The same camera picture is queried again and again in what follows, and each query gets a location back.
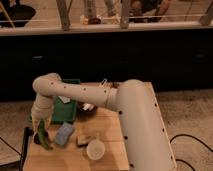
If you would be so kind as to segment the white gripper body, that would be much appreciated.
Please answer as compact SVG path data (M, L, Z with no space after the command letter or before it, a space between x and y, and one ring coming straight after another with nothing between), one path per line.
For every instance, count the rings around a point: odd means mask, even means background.
M41 121L44 121L45 129L48 129L53 114L53 105L52 104L38 104L37 102L33 103L31 109L31 118L33 130L37 131Z

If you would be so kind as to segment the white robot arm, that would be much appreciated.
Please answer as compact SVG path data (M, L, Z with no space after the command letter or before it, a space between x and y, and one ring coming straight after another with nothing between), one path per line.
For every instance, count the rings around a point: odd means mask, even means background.
M67 97L119 114L130 171L176 171L177 164L154 92L146 83L130 79L116 88L62 81L56 73L37 77L31 110L37 122L53 114L55 96Z

